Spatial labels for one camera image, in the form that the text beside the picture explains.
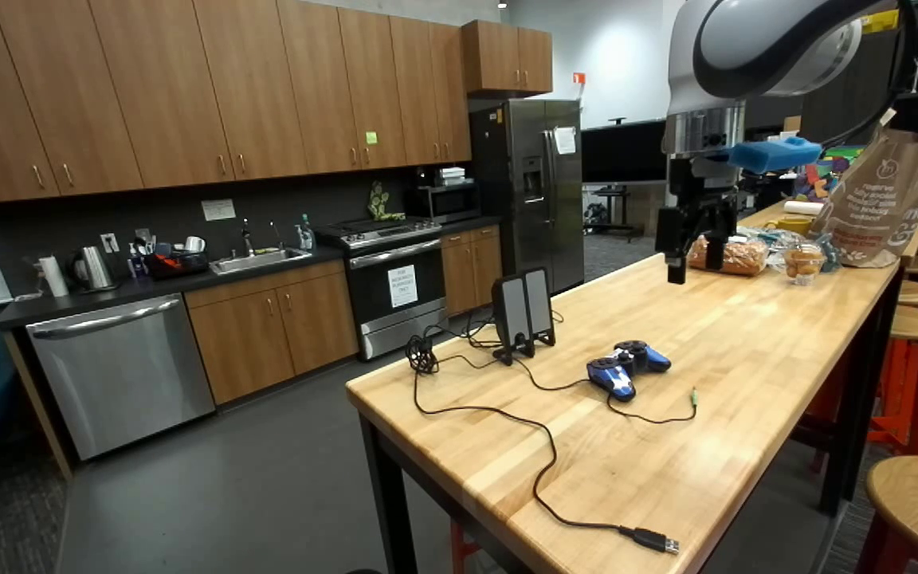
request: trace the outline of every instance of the blue game controller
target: blue game controller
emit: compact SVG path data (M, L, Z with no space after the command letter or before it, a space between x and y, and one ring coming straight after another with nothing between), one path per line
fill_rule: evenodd
M658 347L648 341L621 341L616 343L616 359L621 368L631 373L666 373L672 367L669 358L663 358Z
M637 390L631 384L627 373L619 359L599 358L588 363L588 380L605 390L616 402L631 402Z

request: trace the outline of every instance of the lower cabinet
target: lower cabinet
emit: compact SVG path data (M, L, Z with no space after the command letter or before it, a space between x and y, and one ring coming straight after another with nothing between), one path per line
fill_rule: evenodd
M185 292L218 406L359 355L343 261Z
M442 239L446 309L464 314L490 301L501 276L497 227L479 227Z

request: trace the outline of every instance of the microwave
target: microwave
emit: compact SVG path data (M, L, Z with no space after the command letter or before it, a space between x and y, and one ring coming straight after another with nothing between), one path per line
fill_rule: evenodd
M481 188L475 181L415 186L406 191L407 217L475 219L481 217Z

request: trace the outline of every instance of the refrigerator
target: refrigerator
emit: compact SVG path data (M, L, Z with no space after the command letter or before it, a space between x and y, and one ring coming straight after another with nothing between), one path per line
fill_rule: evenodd
M508 98L470 121L481 208L501 217L508 274L548 270L548 291L584 283L584 157L578 98Z

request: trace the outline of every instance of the kettle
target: kettle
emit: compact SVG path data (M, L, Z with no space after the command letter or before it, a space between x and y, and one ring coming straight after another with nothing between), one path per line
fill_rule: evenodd
M81 248L81 254L73 259L73 276L91 291L111 291L109 266L95 246Z

